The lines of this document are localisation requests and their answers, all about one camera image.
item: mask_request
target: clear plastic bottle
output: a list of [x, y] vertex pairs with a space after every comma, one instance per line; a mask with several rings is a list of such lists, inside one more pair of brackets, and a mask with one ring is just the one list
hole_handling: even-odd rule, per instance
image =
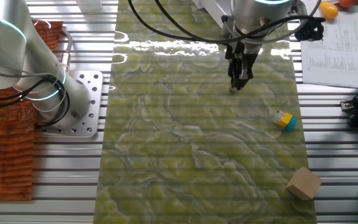
[[76, 0], [81, 12], [97, 12], [102, 9], [102, 0]]

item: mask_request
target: cable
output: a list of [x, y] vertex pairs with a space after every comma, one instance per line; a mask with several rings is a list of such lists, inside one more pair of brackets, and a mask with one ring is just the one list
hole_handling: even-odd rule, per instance
[[276, 28], [274, 28], [274, 29], [272, 29], [269, 33], [267, 33], [267, 35], [266, 36], [268, 36], [268, 35], [270, 35], [270, 34], [272, 34], [272, 32], [274, 32], [275, 30], [277, 30], [278, 28], [280, 28], [282, 25], [284, 25], [285, 23], [283, 22], [282, 24], [280, 24], [280, 25], [278, 25], [278, 27], [276, 27]]
[[33, 89], [37, 88], [39, 85], [45, 83], [45, 82], [54, 82], [54, 79], [52, 79], [51, 77], [45, 77], [43, 79], [41, 79], [39, 82], [37, 82], [35, 85], [33, 85], [32, 87], [30, 87], [29, 89], [21, 92], [21, 93], [18, 93], [14, 96], [8, 96], [8, 97], [5, 97], [5, 98], [0, 98], [0, 101], [2, 100], [11, 100], [13, 98], [16, 98], [18, 97], [18, 99], [12, 101], [12, 102], [9, 102], [9, 103], [5, 103], [5, 104], [1, 104], [0, 105], [0, 108], [3, 108], [3, 107], [6, 107], [6, 106], [11, 106], [15, 103], [18, 103], [20, 102], [20, 100], [24, 99]]
[[[59, 81], [59, 78], [60, 78], [60, 69], [57, 68], [57, 77], [56, 77], [55, 82], [53, 82], [51, 86], [55, 86], [56, 83], [57, 83], [57, 81]], [[40, 92], [42, 92], [42, 91], [45, 91], [46, 89], [49, 89], [51, 86], [46, 86], [46, 87], [44, 87], [44, 88], [42, 88], [42, 89], [40, 89], [40, 90], [33, 91], [31, 94], [40, 93]]]
[[54, 107], [54, 108], [52, 108], [52, 109], [50, 109], [50, 110], [40, 110], [40, 109], [38, 109], [38, 107], [36, 107], [34, 104], [32, 104], [32, 105], [33, 105], [33, 107], [34, 107], [37, 111], [39, 111], [39, 112], [48, 113], [48, 112], [54, 111], [55, 109], [57, 109], [57, 108], [61, 105], [61, 103], [63, 103], [63, 101], [64, 101], [65, 98], [66, 98], [66, 93], [67, 93], [67, 91], [66, 91], [66, 89], [65, 89], [65, 92], [64, 92], [64, 94], [63, 94], [63, 98], [62, 98], [62, 100], [60, 101], [60, 103], [59, 103], [56, 107]]
[[274, 27], [276, 25], [280, 25], [280, 24], [283, 24], [284, 22], [288, 22], [290, 20], [294, 20], [294, 19], [312, 19], [313, 18], [313, 15], [314, 13], [317, 11], [318, 9], [318, 6], [319, 6], [319, 3], [321, 2], [321, 0], [318, 0], [316, 6], [314, 7], [314, 9], [312, 10], [311, 14], [309, 16], [290, 16], [290, 17], [286, 17], [286, 18], [283, 18], [283, 19], [280, 19], [280, 20], [277, 20], [273, 23], [270, 23], [270, 24], [267, 24], [266, 26], [263, 26], [262, 28], [260, 29], [257, 29], [257, 30], [254, 30], [246, 35], [242, 35], [240, 37], [237, 37], [237, 38], [234, 38], [234, 39], [231, 39], [229, 41], [220, 41], [220, 40], [209, 40], [209, 39], [204, 39], [204, 38], [201, 38], [201, 37], [198, 37], [194, 34], [192, 34], [191, 32], [188, 32], [186, 29], [184, 29], [181, 25], [179, 25], [170, 15], [169, 13], [163, 8], [163, 6], [161, 5], [160, 1], [159, 0], [155, 0], [155, 3], [157, 4], [158, 8], [162, 11], [162, 13], [165, 15], [165, 17], [170, 21], [172, 22], [172, 24], [174, 26], [176, 26], [178, 29], [180, 29], [183, 33], [189, 35], [190, 37], [192, 38], [195, 38], [199, 41], [203, 41], [203, 42], [207, 42], [207, 43], [212, 43], [212, 44], [229, 44], [231, 42], [237, 42], [237, 41], [240, 41], [240, 40], [244, 40], [244, 42], [248, 42], [248, 43], [251, 43], [251, 44], [267, 44], [267, 43], [271, 43], [271, 42], [277, 42], [279, 40], [283, 40], [289, 36], [291, 36], [292, 34], [294, 34], [295, 32], [297, 32], [298, 30], [300, 30], [303, 26], [306, 25], [306, 23], [301, 23], [301, 25], [299, 25], [295, 30], [289, 32], [288, 34], [286, 35], [283, 35], [281, 37], [278, 37], [276, 39], [272, 39], [272, 40], [265, 40], [265, 41], [257, 41], [257, 40], [247, 40], [245, 38], [248, 38], [250, 36], [253, 36], [254, 34], [257, 34], [259, 32], [262, 32], [268, 28], [271, 28], [271, 27]]
[[206, 43], [211, 43], [211, 44], [230, 44], [230, 43], [233, 43], [233, 42], [237, 42], [237, 41], [240, 41], [240, 40], [243, 40], [245, 38], [248, 38], [250, 36], [253, 36], [255, 34], [258, 34], [259, 32], [262, 32], [262, 31], [265, 31], [271, 27], [274, 27], [276, 25], [279, 25], [283, 22], [288, 22], [288, 21], [291, 21], [291, 20], [295, 20], [295, 19], [313, 19], [313, 17], [311, 16], [290, 16], [290, 17], [285, 17], [283, 19], [279, 19], [275, 22], [272, 22], [270, 24], [267, 24], [265, 26], [263, 26], [262, 28], [259, 28], [257, 30], [254, 30], [246, 35], [242, 35], [240, 37], [236, 37], [236, 38], [233, 38], [233, 39], [230, 39], [230, 40], [209, 40], [209, 39], [204, 39], [204, 38], [201, 38], [201, 37], [198, 37], [194, 34], [192, 34], [191, 32], [188, 32], [186, 29], [184, 29], [182, 26], [180, 26], [170, 15], [169, 13], [162, 7], [162, 5], [160, 4], [160, 2], [158, 0], [155, 0], [155, 2], [157, 3], [157, 6], [160, 8], [160, 10], [164, 13], [164, 15], [167, 17], [167, 19], [169, 19], [173, 25], [175, 25], [178, 29], [180, 29], [183, 33], [189, 35], [190, 37], [193, 37], [195, 38], [196, 40], [198, 41], [202, 41], [202, 42], [206, 42]]
[[68, 39], [68, 44], [67, 44], [67, 48], [66, 48], [65, 52], [69, 54], [71, 52], [71, 48], [73, 47], [73, 37], [67, 31], [66, 27], [62, 28], [62, 32], [66, 35], [66, 37]]
[[164, 32], [161, 32], [157, 29], [154, 29], [153, 27], [149, 26], [141, 17], [140, 15], [137, 13], [133, 3], [132, 3], [132, 0], [128, 0], [128, 4], [129, 4], [129, 7], [131, 8], [132, 12], [134, 13], [134, 15], [136, 16], [136, 18], [139, 20], [139, 22], [145, 26], [146, 28], [148, 28], [149, 30], [157, 33], [157, 34], [160, 34], [164, 37], [169, 37], [169, 38], [173, 38], [173, 39], [178, 39], [178, 40], [190, 40], [190, 41], [197, 41], [196, 39], [194, 38], [189, 38], [189, 37], [181, 37], [181, 36], [177, 36], [177, 35], [171, 35], [171, 34], [167, 34], [167, 33], [164, 33]]
[[31, 74], [31, 72], [26, 72], [26, 71], [16, 69], [16, 68], [12, 68], [12, 67], [5, 66], [5, 65], [0, 65], [0, 67], [8, 68], [8, 69], [15, 70], [15, 71], [22, 72], [22, 73], [26, 73], [26, 74]]
[[28, 75], [8, 75], [8, 74], [3, 74], [0, 73], [0, 77], [6, 77], [6, 78], [29, 78], [29, 77], [39, 77], [39, 76], [46, 76], [46, 75], [51, 75], [49, 73], [36, 73], [36, 74], [28, 74]]
[[[60, 81], [58, 83], [59, 83], [59, 85], [61, 85], [61, 88], [64, 89], [63, 84]], [[58, 123], [59, 121], [61, 121], [66, 116], [66, 114], [68, 113], [68, 110], [70, 109], [70, 97], [67, 95], [66, 99], [67, 99], [66, 100], [67, 103], [63, 104], [60, 107], [59, 112], [56, 114], [56, 116], [51, 121], [49, 121], [49, 122], [47, 122], [47, 123], [45, 123], [43, 125], [36, 124], [35, 128], [37, 128], [37, 129], [44, 128], [44, 127], [47, 127], [47, 126], [54, 125], [54, 124]]]

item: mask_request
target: teal light ring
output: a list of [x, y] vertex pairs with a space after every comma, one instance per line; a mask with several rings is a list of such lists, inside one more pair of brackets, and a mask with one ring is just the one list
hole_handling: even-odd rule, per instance
[[255, 1], [260, 2], [260, 3], [264, 3], [264, 4], [281, 4], [281, 3], [285, 3], [285, 2], [288, 2], [288, 1], [291, 1], [291, 0], [278, 0], [278, 1], [255, 0]]
[[7, 25], [7, 26], [10, 26], [10, 27], [12, 27], [13, 29], [15, 29], [16, 31], [18, 31], [18, 33], [20, 33], [20, 35], [23, 36], [24, 41], [25, 41], [25, 43], [27, 44], [27, 38], [25, 37], [25, 35], [23, 34], [23, 32], [22, 32], [19, 28], [17, 28], [15, 25], [11, 24], [10, 22], [8, 22], [8, 21], [6, 21], [6, 20], [4, 20], [4, 19], [1, 19], [1, 18], [0, 18], [0, 21], [1, 21], [3, 24], [5, 24], [5, 25]]
[[[65, 74], [65, 76], [63, 77], [63, 84], [64, 84], [64, 83], [66, 82], [66, 70], [63, 69], [63, 71], [64, 71], [64, 74]], [[51, 95], [49, 95], [49, 96], [47, 96], [47, 97], [44, 97], [44, 98], [41, 98], [41, 99], [33, 99], [33, 98], [29, 98], [29, 97], [26, 97], [26, 98], [29, 99], [29, 100], [34, 100], [34, 101], [47, 100], [47, 99], [49, 99], [49, 98], [55, 96], [55, 95], [59, 92], [59, 90], [56, 90], [55, 93], [52, 93]]]

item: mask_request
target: paper sheet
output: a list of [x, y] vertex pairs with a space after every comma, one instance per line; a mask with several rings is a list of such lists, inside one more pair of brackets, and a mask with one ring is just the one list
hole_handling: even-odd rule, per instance
[[[315, 2], [305, 1], [308, 12]], [[323, 41], [301, 42], [303, 83], [358, 88], [358, 12], [340, 12], [323, 26]]]

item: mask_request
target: metal slotted table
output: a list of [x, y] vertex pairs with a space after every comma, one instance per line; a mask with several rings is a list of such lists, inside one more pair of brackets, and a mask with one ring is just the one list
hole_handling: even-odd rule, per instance
[[[103, 1], [103, 12], [89, 14], [75, 1], [27, 4], [33, 17], [65, 22], [74, 39], [71, 69], [101, 71], [103, 95], [93, 138], [37, 138], [34, 200], [0, 203], [0, 224], [92, 223], [108, 91], [114, 89], [109, 82], [118, 1]], [[66, 46], [61, 37], [59, 58]], [[315, 200], [318, 223], [358, 223], [358, 130], [347, 127], [339, 106], [358, 90], [303, 84], [300, 43], [294, 37], [291, 49], [310, 169], [324, 180]]]

